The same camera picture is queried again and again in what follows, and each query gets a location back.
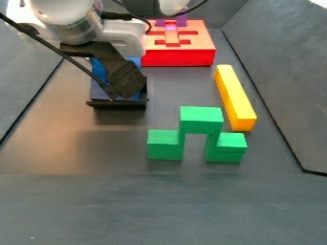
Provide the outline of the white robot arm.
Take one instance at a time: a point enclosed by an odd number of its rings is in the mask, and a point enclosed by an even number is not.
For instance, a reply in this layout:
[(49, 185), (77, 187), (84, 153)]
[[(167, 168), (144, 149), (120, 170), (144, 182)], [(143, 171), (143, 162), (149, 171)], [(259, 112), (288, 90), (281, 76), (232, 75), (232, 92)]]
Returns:
[(26, 24), (49, 42), (112, 44), (121, 56), (141, 57), (145, 24), (136, 19), (101, 19), (103, 0), (6, 0), (5, 15)]

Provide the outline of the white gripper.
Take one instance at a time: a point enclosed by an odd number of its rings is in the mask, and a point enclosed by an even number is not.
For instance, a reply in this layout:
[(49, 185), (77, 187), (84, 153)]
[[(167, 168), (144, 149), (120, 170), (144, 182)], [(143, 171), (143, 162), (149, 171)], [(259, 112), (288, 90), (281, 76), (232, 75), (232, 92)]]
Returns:
[(105, 20), (95, 41), (108, 42), (121, 56), (141, 57), (144, 50), (145, 24), (137, 20)]

